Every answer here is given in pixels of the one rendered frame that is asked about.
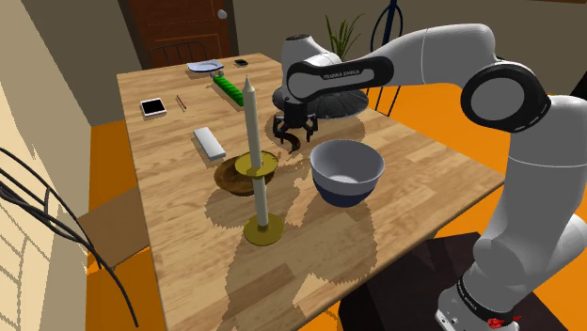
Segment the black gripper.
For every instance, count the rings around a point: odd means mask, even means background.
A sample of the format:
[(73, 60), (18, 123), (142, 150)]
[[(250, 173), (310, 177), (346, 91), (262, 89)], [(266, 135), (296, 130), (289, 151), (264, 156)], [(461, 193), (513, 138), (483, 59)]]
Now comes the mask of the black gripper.
[(273, 134), (280, 140), (292, 140), (293, 135), (289, 133), (291, 127), (302, 127), (306, 131), (306, 139), (310, 142), (311, 136), (318, 131), (318, 118), (315, 114), (308, 115), (306, 103), (285, 101), (283, 116), (273, 117)]

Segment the dark brown curved object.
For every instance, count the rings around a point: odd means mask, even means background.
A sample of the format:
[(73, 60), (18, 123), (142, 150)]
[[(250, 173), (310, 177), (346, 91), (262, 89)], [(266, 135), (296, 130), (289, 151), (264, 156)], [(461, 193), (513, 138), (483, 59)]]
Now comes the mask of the dark brown curved object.
[(294, 134), (282, 133), (280, 135), (280, 142), (283, 142), (284, 140), (287, 140), (292, 145), (292, 149), (290, 150), (290, 154), (292, 154), (296, 150), (299, 150), (301, 147), (300, 140)]

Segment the cream candle in gold holder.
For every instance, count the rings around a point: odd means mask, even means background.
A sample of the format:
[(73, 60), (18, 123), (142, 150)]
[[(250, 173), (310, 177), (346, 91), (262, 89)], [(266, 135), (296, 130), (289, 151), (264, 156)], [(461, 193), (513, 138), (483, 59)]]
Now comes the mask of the cream candle in gold holder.
[(265, 177), (278, 166), (277, 157), (262, 151), (256, 104), (256, 90), (249, 78), (242, 89), (246, 133), (249, 152), (235, 161), (235, 169), (252, 180), (256, 214), (248, 219), (244, 227), (246, 239), (254, 245), (267, 246), (279, 240), (284, 232), (284, 221), (268, 212)]

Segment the white and navy bowl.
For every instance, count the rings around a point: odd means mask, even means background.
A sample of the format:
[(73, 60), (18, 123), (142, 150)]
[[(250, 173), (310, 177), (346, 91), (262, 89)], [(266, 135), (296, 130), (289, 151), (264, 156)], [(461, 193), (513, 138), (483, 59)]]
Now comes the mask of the white and navy bowl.
[(317, 145), (309, 160), (312, 180), (322, 199), (342, 208), (364, 200), (385, 170), (385, 161), (377, 150), (348, 139)]

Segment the green ribbed long object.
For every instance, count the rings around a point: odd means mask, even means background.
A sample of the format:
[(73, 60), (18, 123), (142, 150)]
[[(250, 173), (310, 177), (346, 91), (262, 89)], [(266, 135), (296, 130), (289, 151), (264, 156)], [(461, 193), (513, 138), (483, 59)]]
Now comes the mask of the green ribbed long object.
[(233, 85), (225, 76), (215, 75), (213, 77), (214, 83), (220, 87), (236, 104), (243, 106), (243, 94), (240, 89)]

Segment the brown wooden bowl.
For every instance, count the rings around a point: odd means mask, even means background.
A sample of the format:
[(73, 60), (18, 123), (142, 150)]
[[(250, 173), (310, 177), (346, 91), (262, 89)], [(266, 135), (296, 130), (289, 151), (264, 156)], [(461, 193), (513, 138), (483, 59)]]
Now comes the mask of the brown wooden bowl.
[(235, 164), (238, 157), (224, 161), (214, 172), (216, 185), (235, 196), (249, 197), (254, 195), (254, 179), (240, 173)]

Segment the grey flat rectangular box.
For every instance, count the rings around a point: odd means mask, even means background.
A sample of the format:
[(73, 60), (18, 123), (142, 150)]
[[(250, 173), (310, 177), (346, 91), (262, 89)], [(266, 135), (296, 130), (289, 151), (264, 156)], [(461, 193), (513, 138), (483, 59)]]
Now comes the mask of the grey flat rectangular box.
[(210, 161), (226, 156), (225, 150), (208, 127), (196, 129), (193, 133)]

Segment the green leafy plant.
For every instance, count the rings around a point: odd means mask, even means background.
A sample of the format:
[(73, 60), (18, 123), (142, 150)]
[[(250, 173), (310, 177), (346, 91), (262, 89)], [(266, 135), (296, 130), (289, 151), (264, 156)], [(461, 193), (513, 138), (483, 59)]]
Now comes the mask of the green leafy plant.
[(329, 37), (331, 51), (336, 54), (340, 60), (344, 60), (351, 47), (356, 42), (360, 34), (355, 33), (355, 27), (359, 18), (363, 16), (363, 13), (356, 16), (356, 18), (348, 23), (346, 20), (340, 23), (338, 29), (330, 22), (329, 17), (325, 16), (326, 29)]

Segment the pale blue plate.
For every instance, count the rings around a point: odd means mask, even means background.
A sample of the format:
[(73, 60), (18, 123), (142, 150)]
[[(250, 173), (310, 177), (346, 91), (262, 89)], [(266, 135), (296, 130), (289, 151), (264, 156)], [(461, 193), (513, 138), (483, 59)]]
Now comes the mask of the pale blue plate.
[(187, 68), (193, 72), (211, 72), (211, 71), (218, 71), (224, 68), (224, 65), (217, 61), (216, 59), (206, 60), (206, 61), (199, 61), (199, 62), (190, 62), (187, 64)]

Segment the dark blue metal chair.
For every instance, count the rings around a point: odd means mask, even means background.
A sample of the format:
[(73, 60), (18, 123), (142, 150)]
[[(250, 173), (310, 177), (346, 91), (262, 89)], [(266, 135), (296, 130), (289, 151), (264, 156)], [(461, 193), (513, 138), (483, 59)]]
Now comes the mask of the dark blue metal chair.
[[(382, 21), (382, 19), (383, 19), (384, 16), (387, 15), (381, 45), (383, 46), (383, 45), (387, 44), (390, 41), (390, 39), (391, 39), (391, 32), (392, 32), (391, 30), (392, 30), (392, 27), (393, 27), (393, 20), (394, 20), (394, 17), (395, 17), (396, 12), (398, 14), (399, 22), (400, 22), (400, 27), (399, 27), (399, 32), (398, 32), (398, 36), (397, 37), (399, 38), (399, 37), (401, 37), (403, 35), (403, 32), (404, 32), (404, 15), (402, 13), (401, 8), (398, 6), (397, 1), (398, 0), (389, 0), (389, 4), (384, 8), (384, 10), (381, 12), (381, 14), (379, 15), (378, 19), (376, 20), (376, 23), (375, 23), (375, 25), (373, 27), (373, 32), (372, 32), (372, 35), (371, 35), (371, 39), (370, 39), (370, 51), (371, 52), (374, 50), (373, 43), (374, 43), (375, 33), (376, 33), (377, 28), (378, 28), (379, 24), (381, 23), (381, 21)], [(378, 111), (378, 109), (379, 109), (379, 104), (381, 103), (384, 89), (385, 89), (384, 87), (380, 87), (379, 88), (379, 92), (377, 94), (376, 103), (375, 103), (375, 107), (374, 107), (374, 110), (375, 111)], [(385, 112), (385, 111), (383, 113), (380, 112), (381, 114), (383, 114), (383, 115), (385, 115), (385, 116), (387, 116), (389, 118), (389, 116), (390, 116), (390, 114), (391, 114), (391, 112), (393, 110), (393, 107), (394, 107), (394, 105), (395, 105), (395, 103), (396, 103), (396, 101), (398, 99), (398, 96), (400, 94), (401, 89), (402, 89), (402, 86), (397, 86), (396, 87), (395, 94), (393, 96), (392, 102), (391, 102), (391, 104), (390, 104), (387, 112)]]

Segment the white tablet with black screen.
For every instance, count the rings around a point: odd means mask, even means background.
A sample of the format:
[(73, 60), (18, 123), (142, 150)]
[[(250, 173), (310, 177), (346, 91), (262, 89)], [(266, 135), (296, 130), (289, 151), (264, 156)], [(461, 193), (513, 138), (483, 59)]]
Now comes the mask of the white tablet with black screen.
[(161, 116), (167, 109), (161, 98), (153, 98), (140, 102), (140, 109), (145, 118)]

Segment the wooden table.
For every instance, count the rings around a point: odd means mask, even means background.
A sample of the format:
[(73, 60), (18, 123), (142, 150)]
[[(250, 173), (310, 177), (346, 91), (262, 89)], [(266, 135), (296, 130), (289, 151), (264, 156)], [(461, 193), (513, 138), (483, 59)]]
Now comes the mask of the wooden table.
[[(184, 66), (117, 77), (167, 331), (298, 328), (503, 184), (499, 172), (373, 110), (322, 122), (290, 154), (271, 131), (281, 67), (262, 54), (246, 61), (224, 66), (236, 86), (247, 77), (254, 86), (262, 148), (279, 159), (267, 201), (285, 230), (268, 246), (245, 238), (254, 200), (216, 185), (217, 162), (193, 133), (208, 127), (228, 156), (241, 155), (243, 111), (209, 76)], [(167, 112), (145, 118), (140, 102), (153, 98)], [(361, 141), (386, 163), (374, 191), (352, 208), (327, 204), (311, 177), (311, 150), (336, 138)]]

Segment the brown wooden door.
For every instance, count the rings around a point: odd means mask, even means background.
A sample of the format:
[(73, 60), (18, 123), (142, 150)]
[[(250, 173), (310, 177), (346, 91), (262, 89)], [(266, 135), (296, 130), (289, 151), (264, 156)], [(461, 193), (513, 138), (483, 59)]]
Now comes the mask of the brown wooden door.
[(141, 67), (152, 47), (200, 41), (209, 58), (239, 54), (233, 0), (118, 0)]

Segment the dark robot stand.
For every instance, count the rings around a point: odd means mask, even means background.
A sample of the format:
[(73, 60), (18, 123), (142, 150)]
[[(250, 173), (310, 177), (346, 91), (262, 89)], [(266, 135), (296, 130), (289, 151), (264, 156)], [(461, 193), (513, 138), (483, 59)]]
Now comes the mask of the dark robot stand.
[(346, 295), (343, 331), (444, 331), (438, 296), (473, 263), (471, 232), (427, 240)]

